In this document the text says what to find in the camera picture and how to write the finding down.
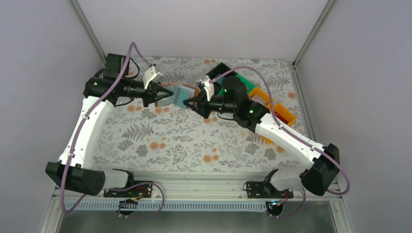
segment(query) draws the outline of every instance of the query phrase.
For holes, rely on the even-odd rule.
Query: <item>white bracket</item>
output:
[[[215,87],[213,86],[213,84],[210,84],[209,81],[210,78],[207,75],[203,80],[201,80],[201,83],[206,91],[207,101],[210,101],[212,96],[215,94]]]
[[[146,90],[149,87],[150,82],[157,82],[161,77],[163,77],[163,74],[156,70],[155,65],[151,66],[143,74],[144,89]]]

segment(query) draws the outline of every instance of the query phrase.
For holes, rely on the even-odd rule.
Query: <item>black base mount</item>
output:
[[[262,182],[247,181],[245,191],[250,199],[291,199],[293,191],[277,190],[270,184],[270,179],[278,169],[272,170]]]
[[[127,183],[126,187],[131,187],[137,183],[142,183],[142,182],[151,182],[151,181],[135,181],[135,177],[133,175],[133,172],[126,171],[126,170],[121,170],[121,169],[115,169],[119,171],[126,172],[129,176],[127,178]],[[152,185],[151,184],[143,184],[139,185],[133,189],[119,192],[119,191],[114,191],[114,190],[105,190],[103,193],[103,196],[105,198],[150,198],[152,196]]]

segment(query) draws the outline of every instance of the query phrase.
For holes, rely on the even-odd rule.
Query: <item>metal frame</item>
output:
[[[349,217],[345,208],[345,204],[342,201],[331,201],[330,208],[332,209],[333,218],[335,219],[336,229],[339,233],[352,233],[352,225],[350,224]]]
[[[313,38],[315,37],[316,33],[318,32],[319,28],[321,27],[322,23],[324,22],[325,18],[329,14],[330,10],[332,9],[333,5],[335,4],[336,0],[328,0],[326,6],[324,7],[321,15],[319,16],[318,20],[316,21],[315,25],[313,26],[312,30],[309,33],[309,36],[306,38],[305,42],[303,43],[302,48],[300,49],[295,61],[294,65],[297,66],[302,60],[303,55],[305,54],[306,50],[308,49],[309,44],[312,42]]]
[[[262,181],[267,173],[264,172],[153,172],[134,171],[135,177],[143,181],[154,181],[167,193],[167,200],[173,201],[274,201],[280,199],[248,199],[243,184],[246,181]],[[334,181],[331,190],[339,190],[337,181]],[[294,189],[294,198],[289,201],[302,201],[302,190]],[[330,201],[341,200],[341,197],[330,193],[316,196],[306,192],[307,200]],[[81,194],[65,191],[67,200],[77,200]],[[56,188],[53,200],[60,198],[60,189]],[[86,196],[85,200],[124,200],[124,198],[105,198],[103,191],[97,196]],[[152,189],[152,197],[145,200],[162,200],[156,187]]]
[[[51,200],[46,211],[43,223],[40,228],[40,233],[55,233],[59,225],[62,211],[60,210],[59,200]]]
[[[87,18],[85,14],[83,13],[82,8],[80,7],[79,3],[77,0],[69,0],[73,10],[75,11],[77,17],[79,18],[80,23],[82,24],[83,28],[85,29],[87,35],[89,36],[94,48],[96,49],[97,53],[100,55],[100,58],[104,61],[106,61],[106,55],[97,40],[96,35],[94,34],[89,22],[87,21]]]

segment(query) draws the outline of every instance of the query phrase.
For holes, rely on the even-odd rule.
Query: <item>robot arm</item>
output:
[[[187,107],[204,118],[208,118],[212,111],[232,113],[233,119],[240,126],[276,142],[279,146],[291,152],[305,168],[300,172],[274,171],[270,183],[275,191],[305,187],[311,193],[319,196],[327,191],[339,170],[314,148],[323,148],[326,154],[339,163],[339,149],[336,146],[329,144],[325,147],[296,132],[281,121],[278,125],[269,109],[258,102],[249,100],[246,86],[238,77],[229,76],[223,80],[223,96],[213,95],[214,87],[209,81],[209,77],[206,76],[198,82],[201,88],[199,96],[184,101]],[[303,145],[286,130],[312,145],[312,147]]]
[[[83,92],[85,96],[83,106],[71,139],[57,163],[49,162],[46,166],[46,173],[59,186],[61,186],[64,167],[70,155],[70,146],[72,145],[75,132],[80,122],[85,118],[85,113],[114,82],[114,78],[111,75],[113,75],[112,71],[103,72],[103,78],[92,77],[86,83]],[[119,97],[142,99],[143,106],[147,107],[150,103],[173,95],[172,91],[155,83],[160,77],[161,73],[156,71],[155,66],[152,66],[143,74],[143,81],[121,79],[107,98],[93,109],[78,135],[68,169],[66,179],[67,190],[95,196],[102,189],[122,188],[130,182],[130,173],[126,171],[114,169],[107,171],[92,170],[95,148],[102,131],[102,126]]]

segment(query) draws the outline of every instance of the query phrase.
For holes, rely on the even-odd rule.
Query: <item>table surface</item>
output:
[[[147,66],[134,58],[142,72]],[[285,60],[148,57],[165,75],[162,83],[195,85],[218,63],[229,67],[251,66],[268,80],[276,102],[289,109],[297,120],[292,125],[305,134],[288,62]],[[130,65],[130,74],[136,73]],[[253,71],[239,74],[266,91]],[[128,101],[120,98],[118,103]],[[140,100],[116,107],[99,136],[95,169],[122,168],[143,171],[258,172],[274,168],[298,169],[295,157],[275,143],[268,144],[233,121],[212,113],[203,119],[191,110],[175,105],[143,108]]]

